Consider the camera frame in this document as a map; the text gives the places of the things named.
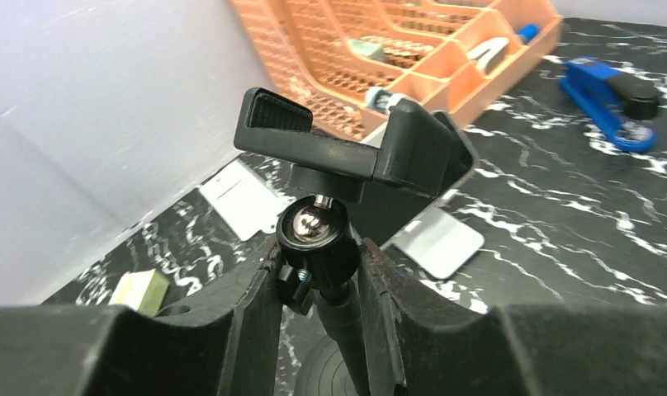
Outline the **orange file organizer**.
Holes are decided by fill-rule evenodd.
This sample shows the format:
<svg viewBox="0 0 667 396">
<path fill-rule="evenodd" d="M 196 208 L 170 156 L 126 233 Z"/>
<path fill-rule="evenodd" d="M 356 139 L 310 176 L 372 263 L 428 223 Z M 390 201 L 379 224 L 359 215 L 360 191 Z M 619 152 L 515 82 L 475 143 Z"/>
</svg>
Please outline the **orange file organizer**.
<svg viewBox="0 0 667 396">
<path fill-rule="evenodd" d="M 237 1 L 278 93 L 315 125 L 358 141 L 386 122 L 366 96 L 398 92 L 459 126 L 552 52 L 562 17 L 548 1 Z"/>
</svg>

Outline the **white phone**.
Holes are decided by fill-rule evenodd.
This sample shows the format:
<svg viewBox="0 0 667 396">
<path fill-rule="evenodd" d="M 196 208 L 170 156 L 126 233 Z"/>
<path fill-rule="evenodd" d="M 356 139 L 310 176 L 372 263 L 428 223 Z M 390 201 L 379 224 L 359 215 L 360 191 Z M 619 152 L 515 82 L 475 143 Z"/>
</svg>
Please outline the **white phone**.
<svg viewBox="0 0 667 396">
<path fill-rule="evenodd" d="M 450 115 L 394 115 L 380 150 L 392 149 L 390 174 L 365 184 L 360 203 L 348 204 L 352 225 L 379 247 L 460 181 L 474 155 Z"/>
</svg>

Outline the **silver desktop phone stand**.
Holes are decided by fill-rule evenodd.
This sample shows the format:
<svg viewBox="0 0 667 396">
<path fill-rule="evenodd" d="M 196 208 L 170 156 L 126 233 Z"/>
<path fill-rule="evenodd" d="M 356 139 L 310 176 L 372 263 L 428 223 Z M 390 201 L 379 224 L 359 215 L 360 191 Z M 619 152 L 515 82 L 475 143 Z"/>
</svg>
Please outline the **silver desktop phone stand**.
<svg viewBox="0 0 667 396">
<path fill-rule="evenodd" d="M 451 278 L 485 244 L 481 233 L 444 210 L 457 192 L 446 191 L 387 242 L 439 280 Z"/>
</svg>

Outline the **black stand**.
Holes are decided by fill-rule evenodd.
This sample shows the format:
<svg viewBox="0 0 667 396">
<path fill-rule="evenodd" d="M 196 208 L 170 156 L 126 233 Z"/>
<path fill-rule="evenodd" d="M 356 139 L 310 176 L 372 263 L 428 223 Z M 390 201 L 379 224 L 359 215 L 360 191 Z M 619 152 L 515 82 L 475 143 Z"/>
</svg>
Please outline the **black stand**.
<svg viewBox="0 0 667 396">
<path fill-rule="evenodd" d="M 402 97 L 389 112 L 388 122 L 397 114 L 433 111 Z M 288 205 L 277 221 L 275 236 L 283 260 L 278 297 L 299 314 L 318 309 L 357 393 L 368 395 L 361 303 L 352 279 L 366 249 L 346 204 L 360 202 L 366 183 L 381 182 L 390 174 L 387 157 L 393 150 L 315 134 L 312 125 L 307 107 L 253 87 L 244 94 L 234 146 L 291 164 L 289 184 L 305 197 Z"/>
</svg>

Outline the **beige small box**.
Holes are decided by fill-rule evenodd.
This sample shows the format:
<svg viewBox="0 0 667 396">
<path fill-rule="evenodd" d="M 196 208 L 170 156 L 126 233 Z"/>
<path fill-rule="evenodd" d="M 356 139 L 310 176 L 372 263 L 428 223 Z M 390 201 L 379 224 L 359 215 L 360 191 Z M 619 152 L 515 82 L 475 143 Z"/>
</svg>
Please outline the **beige small box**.
<svg viewBox="0 0 667 396">
<path fill-rule="evenodd" d="M 163 304 L 170 285 L 156 269 L 125 273 L 114 289 L 109 304 L 124 305 L 144 316 L 154 317 Z"/>
</svg>

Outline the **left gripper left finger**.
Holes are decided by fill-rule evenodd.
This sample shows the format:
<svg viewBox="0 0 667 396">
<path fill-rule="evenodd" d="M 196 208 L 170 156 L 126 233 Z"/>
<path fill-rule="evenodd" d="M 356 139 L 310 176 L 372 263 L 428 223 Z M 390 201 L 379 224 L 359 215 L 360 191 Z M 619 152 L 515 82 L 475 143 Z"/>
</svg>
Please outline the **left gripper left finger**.
<svg viewBox="0 0 667 396">
<path fill-rule="evenodd" d="M 0 395 L 270 395 L 280 267 L 269 239 L 156 318 L 122 305 L 0 308 Z"/>
</svg>

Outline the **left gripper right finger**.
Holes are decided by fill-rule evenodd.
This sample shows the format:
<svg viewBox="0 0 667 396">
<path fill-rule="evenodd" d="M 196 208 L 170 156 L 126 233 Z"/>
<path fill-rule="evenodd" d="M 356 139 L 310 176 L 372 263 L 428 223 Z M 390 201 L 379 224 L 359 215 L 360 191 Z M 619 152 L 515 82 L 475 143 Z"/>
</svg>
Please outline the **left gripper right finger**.
<svg viewBox="0 0 667 396">
<path fill-rule="evenodd" d="M 667 306 L 443 298 L 366 241 L 358 271 L 374 395 L 667 395 Z"/>
</svg>

